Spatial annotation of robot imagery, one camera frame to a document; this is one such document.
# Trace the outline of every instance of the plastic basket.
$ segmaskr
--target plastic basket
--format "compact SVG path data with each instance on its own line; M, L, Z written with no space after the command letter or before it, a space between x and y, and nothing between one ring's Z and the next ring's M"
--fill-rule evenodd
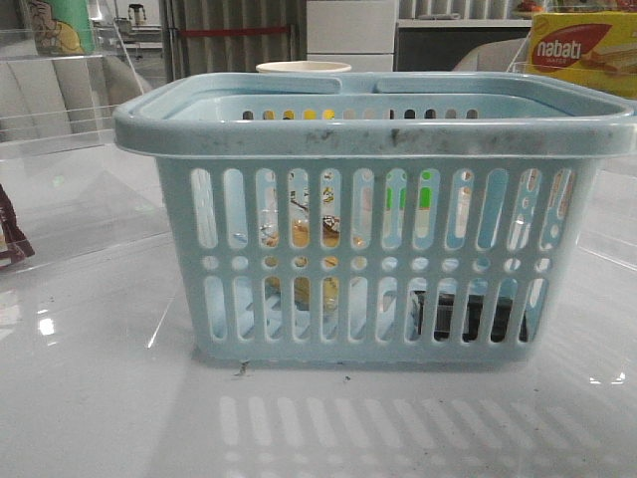
M635 124L514 74L213 74L115 113L157 157L197 345L223 359L524 359Z

